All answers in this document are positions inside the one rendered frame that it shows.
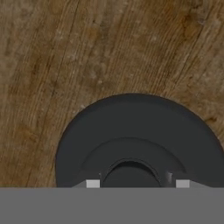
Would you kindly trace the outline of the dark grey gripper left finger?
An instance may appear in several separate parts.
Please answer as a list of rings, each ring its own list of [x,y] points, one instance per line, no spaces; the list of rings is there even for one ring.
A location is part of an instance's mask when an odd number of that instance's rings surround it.
[[[82,171],[74,182],[73,187],[100,188],[102,175],[98,171]]]

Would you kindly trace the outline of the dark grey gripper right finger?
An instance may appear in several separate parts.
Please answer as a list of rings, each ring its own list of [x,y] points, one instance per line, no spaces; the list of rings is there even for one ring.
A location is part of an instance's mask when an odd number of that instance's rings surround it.
[[[201,188],[204,185],[199,182],[191,179],[188,174],[183,172],[170,172],[168,171],[165,175],[166,177],[166,186],[174,188]]]

